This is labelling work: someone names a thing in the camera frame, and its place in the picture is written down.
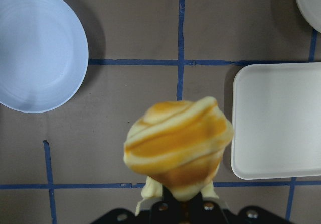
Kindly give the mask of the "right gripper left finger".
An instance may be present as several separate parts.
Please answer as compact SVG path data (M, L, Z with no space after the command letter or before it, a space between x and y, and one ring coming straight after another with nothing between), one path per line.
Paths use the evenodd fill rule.
M186 204L177 201L171 192L163 186L161 201L152 206L149 223L184 223L186 221L185 211Z

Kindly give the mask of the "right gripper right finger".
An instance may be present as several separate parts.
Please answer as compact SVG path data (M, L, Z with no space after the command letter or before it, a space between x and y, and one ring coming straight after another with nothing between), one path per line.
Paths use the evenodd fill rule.
M214 198L203 198L199 193L187 204L189 223L229 223Z

